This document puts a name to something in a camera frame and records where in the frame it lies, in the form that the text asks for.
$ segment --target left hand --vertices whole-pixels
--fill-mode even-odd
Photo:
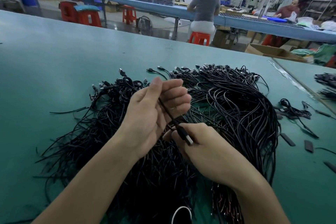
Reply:
[[[123,147],[131,154],[135,154],[137,159],[149,152],[171,121],[160,107],[159,97],[174,118],[190,109],[191,95],[182,84],[181,79],[162,82],[156,77],[149,87],[139,90],[132,96],[116,136],[120,138]]]

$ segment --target clear tape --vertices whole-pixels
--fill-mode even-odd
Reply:
[[[312,94],[310,94],[300,83],[298,83],[294,78],[292,78],[292,76],[287,73],[286,70],[284,70],[282,67],[277,67],[275,65],[275,63],[273,63],[271,60],[269,60],[268,62],[271,63],[272,66],[274,66],[274,68],[280,73],[282,74],[283,77],[287,78],[296,88],[298,88],[299,90],[302,90],[303,92],[307,93],[309,97],[311,97],[312,99],[315,100],[314,96]]]

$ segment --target white pants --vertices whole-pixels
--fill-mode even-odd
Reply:
[[[188,41],[192,32],[200,32],[204,34],[210,34],[210,43],[215,35],[216,28],[211,21],[193,21],[190,24],[188,31]]]

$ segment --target gray t-shirt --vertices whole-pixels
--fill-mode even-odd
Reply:
[[[196,7],[196,16],[194,21],[213,22],[213,13],[220,8],[220,0],[192,0],[189,4],[192,8]]]

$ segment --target right hand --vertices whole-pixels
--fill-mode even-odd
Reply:
[[[210,180],[240,190],[260,176],[254,166],[233,148],[215,129],[205,123],[180,124],[194,140],[188,146],[177,131],[168,131],[163,139],[176,142],[182,155]]]

